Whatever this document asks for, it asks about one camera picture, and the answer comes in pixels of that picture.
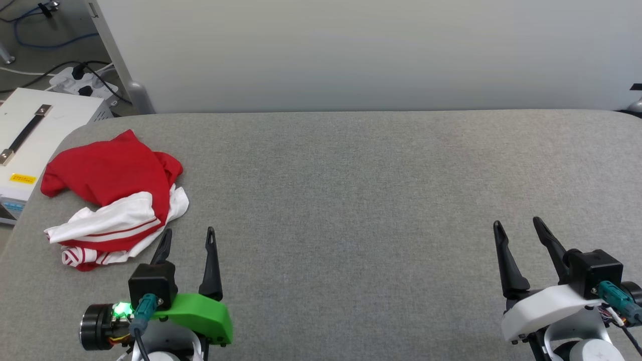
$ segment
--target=metal leg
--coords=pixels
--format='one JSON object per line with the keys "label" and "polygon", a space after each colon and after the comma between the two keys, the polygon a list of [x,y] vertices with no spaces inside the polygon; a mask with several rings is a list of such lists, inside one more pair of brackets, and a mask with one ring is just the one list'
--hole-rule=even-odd
{"label": "metal leg", "polygon": [[9,51],[2,45],[2,42],[0,42],[0,58],[2,58],[5,64],[11,64],[15,61],[15,58],[9,54]]}

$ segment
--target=yellow label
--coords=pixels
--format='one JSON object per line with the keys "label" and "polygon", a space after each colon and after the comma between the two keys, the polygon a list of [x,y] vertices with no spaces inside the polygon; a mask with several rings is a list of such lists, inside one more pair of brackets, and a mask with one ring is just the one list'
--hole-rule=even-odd
{"label": "yellow label", "polygon": [[36,183],[36,179],[38,177],[32,177],[30,175],[24,175],[24,174],[13,174],[9,181],[12,182],[20,182],[20,183],[26,183],[26,184],[34,184]]}

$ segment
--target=power strip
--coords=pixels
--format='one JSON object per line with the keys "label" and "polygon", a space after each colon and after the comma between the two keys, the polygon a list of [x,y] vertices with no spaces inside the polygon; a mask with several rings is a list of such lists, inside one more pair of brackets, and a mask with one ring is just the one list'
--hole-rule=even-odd
{"label": "power strip", "polygon": [[[74,79],[73,67],[65,68],[63,71],[56,74],[49,80],[53,86],[51,91],[61,92],[64,94],[92,96],[94,98],[103,98],[106,104],[114,107],[118,104],[118,99],[110,92],[105,84],[101,82],[95,75],[91,73],[84,73],[83,77],[79,80]],[[107,83],[114,92],[118,92],[118,87]]]}

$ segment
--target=clothing pile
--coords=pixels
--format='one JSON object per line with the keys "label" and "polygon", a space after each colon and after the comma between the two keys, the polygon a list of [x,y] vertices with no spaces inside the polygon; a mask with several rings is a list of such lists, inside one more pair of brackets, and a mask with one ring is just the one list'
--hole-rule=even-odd
{"label": "clothing pile", "polygon": [[62,246],[62,263],[88,271],[136,257],[167,222],[187,211],[187,195],[174,184],[182,172],[178,160],[152,152],[131,130],[56,156],[45,169],[41,192],[55,197],[69,188],[102,207],[83,208],[45,230],[50,243]]}

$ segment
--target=teal connector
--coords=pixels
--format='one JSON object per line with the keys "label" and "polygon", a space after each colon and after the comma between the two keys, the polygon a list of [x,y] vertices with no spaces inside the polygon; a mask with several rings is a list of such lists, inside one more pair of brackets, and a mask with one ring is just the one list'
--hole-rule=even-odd
{"label": "teal connector", "polygon": [[638,306],[631,296],[620,290],[610,281],[602,281],[598,285],[598,296],[626,317],[629,323],[642,322],[642,307]]}
{"label": "teal connector", "polygon": [[154,294],[146,294],[141,298],[138,303],[136,311],[134,311],[134,319],[129,325],[129,333],[135,335],[136,330],[142,335],[147,330],[147,323],[150,321],[154,312],[158,308],[158,298]]}

